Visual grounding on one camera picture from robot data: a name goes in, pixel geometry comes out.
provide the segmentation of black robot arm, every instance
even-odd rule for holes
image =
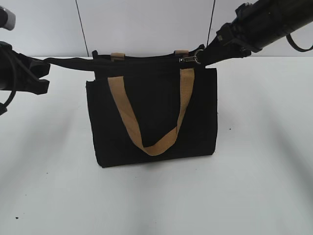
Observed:
[[[224,24],[213,42],[198,54],[202,64],[210,65],[230,58],[244,58],[258,53],[269,44],[287,37],[298,51],[291,33],[313,22],[313,0],[258,0],[242,4],[237,18]]]

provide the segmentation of black tote bag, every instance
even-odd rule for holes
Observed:
[[[179,58],[93,52],[87,82],[97,161],[102,167],[207,156],[217,137],[217,71]]]

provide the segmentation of metal clasp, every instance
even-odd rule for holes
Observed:
[[[179,62],[180,62],[180,63],[196,62],[198,65],[200,65],[201,63],[198,61],[198,58],[197,58],[197,54],[198,54],[200,51],[203,51],[203,50],[202,50],[202,49],[197,50],[197,51],[195,52],[194,56],[185,57],[185,58],[180,58],[180,59],[179,59]]]

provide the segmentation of white backdrop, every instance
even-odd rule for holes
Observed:
[[[217,0],[211,39],[235,17],[242,0]],[[213,0],[77,0],[89,53],[114,51],[158,55],[205,44]],[[0,40],[29,56],[86,56],[75,0],[2,0],[17,15],[13,32],[0,30]],[[293,34],[309,48],[313,24]],[[254,56],[313,56],[279,40]]]

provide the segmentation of tan strap loop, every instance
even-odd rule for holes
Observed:
[[[192,95],[194,80],[194,69],[180,70],[180,111],[177,120],[177,126],[169,133],[167,133],[163,138],[161,138],[155,145],[144,147],[142,145],[139,124],[126,95],[124,77],[108,78],[112,96],[121,115],[123,123],[127,129],[128,135],[138,148],[150,156],[156,156],[164,153],[176,142],[179,129],[181,127],[187,106]]]
[[[174,53],[175,55],[183,55],[183,58],[189,56],[188,50],[176,50]]]
[[[115,60],[125,60],[125,54],[124,53],[112,53],[111,61],[115,61]]]

